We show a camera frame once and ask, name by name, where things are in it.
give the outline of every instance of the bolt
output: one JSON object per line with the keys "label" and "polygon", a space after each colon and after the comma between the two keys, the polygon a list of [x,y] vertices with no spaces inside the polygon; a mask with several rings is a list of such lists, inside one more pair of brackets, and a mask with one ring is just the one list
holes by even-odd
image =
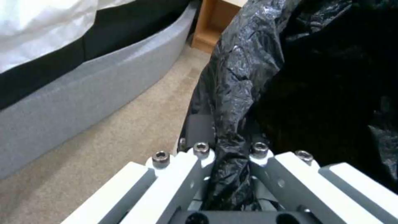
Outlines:
{"label": "bolt", "polygon": [[268,146],[263,142],[256,142],[253,144],[253,154],[257,157],[264,158],[267,156]]}
{"label": "bolt", "polygon": [[312,161],[314,160],[314,157],[307,151],[304,150],[298,150],[295,151],[295,155],[303,160],[305,163],[307,163],[309,166],[311,166]]}
{"label": "bolt", "polygon": [[178,151],[184,151],[187,147],[187,140],[185,138],[180,138],[178,141]]}
{"label": "bolt", "polygon": [[193,153],[200,159],[204,159],[209,155],[209,144],[205,142],[197,142],[193,145]]}
{"label": "bolt", "polygon": [[152,162],[155,168],[166,168],[170,164],[170,154],[165,151],[158,151],[153,154]]}

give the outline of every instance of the wooden furniture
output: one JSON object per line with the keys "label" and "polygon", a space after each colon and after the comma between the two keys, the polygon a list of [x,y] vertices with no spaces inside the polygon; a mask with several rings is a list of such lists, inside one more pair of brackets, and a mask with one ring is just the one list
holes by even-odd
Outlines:
{"label": "wooden furniture", "polygon": [[221,33],[247,0],[203,0],[192,47],[211,53]]}

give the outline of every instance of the white bedsheet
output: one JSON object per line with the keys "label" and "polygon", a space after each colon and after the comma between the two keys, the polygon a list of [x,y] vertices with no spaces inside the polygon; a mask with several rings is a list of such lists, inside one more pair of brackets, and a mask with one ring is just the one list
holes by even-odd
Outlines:
{"label": "white bedsheet", "polygon": [[82,37],[97,10],[134,0],[0,0],[0,73]]}

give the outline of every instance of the garbage bag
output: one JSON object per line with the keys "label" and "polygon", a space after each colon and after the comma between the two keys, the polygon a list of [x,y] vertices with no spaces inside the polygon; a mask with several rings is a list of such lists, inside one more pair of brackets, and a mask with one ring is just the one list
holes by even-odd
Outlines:
{"label": "garbage bag", "polygon": [[217,159],[202,209],[259,209],[248,165],[258,134],[276,154],[306,150],[321,165],[346,161],[395,189],[396,126],[382,125],[391,119],[371,122],[382,96],[398,87],[397,5],[249,0],[243,6],[202,71],[188,111],[215,121]]}

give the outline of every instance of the floor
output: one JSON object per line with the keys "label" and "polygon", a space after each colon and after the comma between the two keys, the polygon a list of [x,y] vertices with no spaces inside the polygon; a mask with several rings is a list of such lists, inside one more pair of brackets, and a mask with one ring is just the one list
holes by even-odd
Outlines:
{"label": "floor", "polygon": [[186,46],[167,75],[123,108],[0,181],[0,223],[60,223],[127,162],[171,151],[210,55]]}

